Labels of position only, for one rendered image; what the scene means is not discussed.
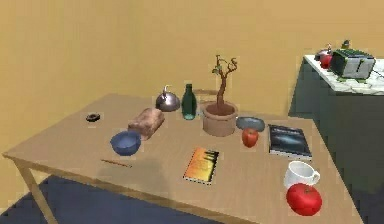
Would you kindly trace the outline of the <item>orange book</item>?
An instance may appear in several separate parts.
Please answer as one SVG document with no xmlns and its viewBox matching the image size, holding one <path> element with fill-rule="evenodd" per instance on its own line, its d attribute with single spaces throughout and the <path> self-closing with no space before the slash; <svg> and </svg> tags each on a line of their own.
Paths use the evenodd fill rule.
<svg viewBox="0 0 384 224">
<path fill-rule="evenodd" d="M 188 181 L 210 185 L 220 153 L 205 148 L 196 148 L 184 172 Z"/>
</svg>

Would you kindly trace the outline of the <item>white mug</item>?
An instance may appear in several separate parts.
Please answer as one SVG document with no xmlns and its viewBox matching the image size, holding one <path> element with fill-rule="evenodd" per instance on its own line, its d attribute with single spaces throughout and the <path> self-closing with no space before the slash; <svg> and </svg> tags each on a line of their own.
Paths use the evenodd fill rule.
<svg viewBox="0 0 384 224">
<path fill-rule="evenodd" d="M 313 186 L 319 182 L 320 177 L 320 173 L 309 164 L 302 161 L 292 161 L 288 164 L 284 176 L 284 186 L 287 189 L 298 183 Z"/>
</svg>

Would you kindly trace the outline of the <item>potted bare tree plant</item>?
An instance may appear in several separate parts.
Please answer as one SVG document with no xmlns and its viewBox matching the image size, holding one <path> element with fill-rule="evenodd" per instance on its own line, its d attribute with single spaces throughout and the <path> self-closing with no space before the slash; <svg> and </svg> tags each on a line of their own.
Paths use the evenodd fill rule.
<svg viewBox="0 0 384 224">
<path fill-rule="evenodd" d="M 228 76 L 238 69 L 236 58 L 225 60 L 216 55 L 216 65 L 212 73 L 220 78 L 220 87 L 216 100 L 205 102 L 202 106 L 203 130 L 215 137 L 226 137 L 234 133 L 236 126 L 237 107 L 224 100 Z"/>
</svg>

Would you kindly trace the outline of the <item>dark blue book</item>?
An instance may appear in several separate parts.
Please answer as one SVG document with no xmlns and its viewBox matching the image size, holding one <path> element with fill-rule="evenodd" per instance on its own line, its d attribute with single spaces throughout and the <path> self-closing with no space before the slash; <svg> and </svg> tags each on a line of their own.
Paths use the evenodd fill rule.
<svg viewBox="0 0 384 224">
<path fill-rule="evenodd" d="M 291 159 L 312 160 L 312 153 L 300 128 L 269 124 L 269 153 Z"/>
</svg>

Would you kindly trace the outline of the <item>blue bowl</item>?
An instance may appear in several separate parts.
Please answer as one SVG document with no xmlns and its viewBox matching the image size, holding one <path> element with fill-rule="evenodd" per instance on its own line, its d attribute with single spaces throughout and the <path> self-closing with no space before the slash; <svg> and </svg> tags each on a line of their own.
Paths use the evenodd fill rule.
<svg viewBox="0 0 384 224">
<path fill-rule="evenodd" d="M 122 131 L 111 138 L 110 144 L 118 155 L 131 156 L 141 146 L 141 135 L 136 131 Z"/>
</svg>

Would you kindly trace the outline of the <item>brown pencil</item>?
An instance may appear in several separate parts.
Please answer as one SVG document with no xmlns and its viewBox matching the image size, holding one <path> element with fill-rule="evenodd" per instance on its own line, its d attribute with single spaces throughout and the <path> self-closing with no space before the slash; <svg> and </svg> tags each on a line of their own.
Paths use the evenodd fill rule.
<svg viewBox="0 0 384 224">
<path fill-rule="evenodd" d="M 114 160 L 107 160 L 107 159 L 100 159 L 102 162 L 108 163 L 108 164 L 113 164 L 121 167 L 127 167 L 127 168 L 132 168 L 132 165 L 130 164 L 125 164 L 119 161 L 114 161 Z"/>
</svg>

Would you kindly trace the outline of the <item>grey plate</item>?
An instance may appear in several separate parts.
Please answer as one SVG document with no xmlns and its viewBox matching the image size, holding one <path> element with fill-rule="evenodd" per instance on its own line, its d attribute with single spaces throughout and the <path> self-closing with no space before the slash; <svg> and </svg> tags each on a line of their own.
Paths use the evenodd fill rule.
<svg viewBox="0 0 384 224">
<path fill-rule="evenodd" d="M 251 128 L 262 132 L 265 129 L 265 122 L 256 117 L 242 116 L 236 118 L 236 126 L 241 130 Z"/>
</svg>

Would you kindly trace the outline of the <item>silver toaster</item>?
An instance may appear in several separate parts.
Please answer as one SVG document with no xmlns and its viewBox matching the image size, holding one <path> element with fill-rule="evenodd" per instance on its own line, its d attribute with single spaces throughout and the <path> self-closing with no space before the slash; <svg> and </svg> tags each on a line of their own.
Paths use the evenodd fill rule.
<svg viewBox="0 0 384 224">
<path fill-rule="evenodd" d="M 374 56 L 355 49 L 337 49 L 332 54 L 329 69 L 339 77 L 367 79 L 376 63 Z"/>
</svg>

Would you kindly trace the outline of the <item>light wooden table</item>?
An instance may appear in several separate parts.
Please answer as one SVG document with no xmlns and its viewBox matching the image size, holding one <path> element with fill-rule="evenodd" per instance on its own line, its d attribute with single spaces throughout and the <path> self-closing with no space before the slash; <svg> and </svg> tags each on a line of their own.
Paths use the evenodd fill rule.
<svg viewBox="0 0 384 224">
<path fill-rule="evenodd" d="M 186 121 L 178 113 L 168 113 L 135 155 L 119 157 L 111 149 L 111 137 L 151 104 L 148 98 L 106 95 L 5 152 L 49 224 L 58 223 L 31 174 L 34 170 L 225 224 L 364 224 L 313 121 L 273 115 L 263 118 L 268 124 L 297 127 L 305 133 L 312 165 L 321 175 L 316 188 L 323 204 L 316 215 L 303 217 L 286 202 L 283 179 L 289 161 L 269 153 L 266 132 L 255 147 L 246 148 L 239 132 L 216 138 L 203 131 L 201 120 Z M 100 119 L 88 122 L 86 116 L 93 113 Z M 220 153 L 210 185 L 183 178 L 196 148 Z"/>
</svg>

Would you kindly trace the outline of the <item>red tomato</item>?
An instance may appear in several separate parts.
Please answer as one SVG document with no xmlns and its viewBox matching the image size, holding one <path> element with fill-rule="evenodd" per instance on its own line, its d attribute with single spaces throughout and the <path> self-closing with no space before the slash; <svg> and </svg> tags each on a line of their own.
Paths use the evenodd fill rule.
<svg viewBox="0 0 384 224">
<path fill-rule="evenodd" d="M 297 183 L 292 185 L 287 193 L 286 200 L 290 208 L 301 216 L 313 216 L 322 207 L 322 197 L 312 186 Z"/>
</svg>

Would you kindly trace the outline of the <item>brown bread loaf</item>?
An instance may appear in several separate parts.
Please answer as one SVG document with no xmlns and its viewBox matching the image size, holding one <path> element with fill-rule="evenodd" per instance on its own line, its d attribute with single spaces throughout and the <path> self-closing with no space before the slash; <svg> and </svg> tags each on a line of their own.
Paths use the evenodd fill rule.
<svg viewBox="0 0 384 224">
<path fill-rule="evenodd" d="M 128 124 L 128 129 L 137 131 L 141 135 L 141 140 L 146 141 L 152 137 L 164 121 L 165 116 L 161 110 L 146 108 Z"/>
</svg>

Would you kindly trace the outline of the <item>silver kettle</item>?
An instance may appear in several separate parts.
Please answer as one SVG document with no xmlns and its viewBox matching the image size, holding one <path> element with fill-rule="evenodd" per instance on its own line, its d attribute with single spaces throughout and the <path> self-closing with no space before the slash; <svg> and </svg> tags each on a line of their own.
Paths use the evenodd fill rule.
<svg viewBox="0 0 384 224">
<path fill-rule="evenodd" d="M 168 88 L 169 85 L 165 85 L 156 98 L 155 107 L 162 112 L 173 112 L 180 108 L 180 99 Z"/>
</svg>

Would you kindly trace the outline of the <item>dark green counter cabinet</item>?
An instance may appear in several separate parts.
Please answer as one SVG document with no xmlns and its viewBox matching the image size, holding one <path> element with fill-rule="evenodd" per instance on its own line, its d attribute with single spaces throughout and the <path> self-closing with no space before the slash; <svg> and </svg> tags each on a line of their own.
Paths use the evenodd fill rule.
<svg viewBox="0 0 384 224">
<path fill-rule="evenodd" d="M 304 56 L 289 115 L 315 122 L 360 214 L 384 216 L 384 95 L 358 94 L 327 77 Z"/>
</svg>

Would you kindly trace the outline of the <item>green glass bottle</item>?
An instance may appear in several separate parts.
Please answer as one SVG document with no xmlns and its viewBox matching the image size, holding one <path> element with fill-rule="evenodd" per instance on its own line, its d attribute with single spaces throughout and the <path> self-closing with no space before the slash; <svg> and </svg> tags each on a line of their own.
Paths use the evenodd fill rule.
<svg viewBox="0 0 384 224">
<path fill-rule="evenodd" d="M 197 103 L 191 84 L 185 86 L 181 106 L 183 118 L 185 120 L 193 120 L 196 116 Z"/>
</svg>

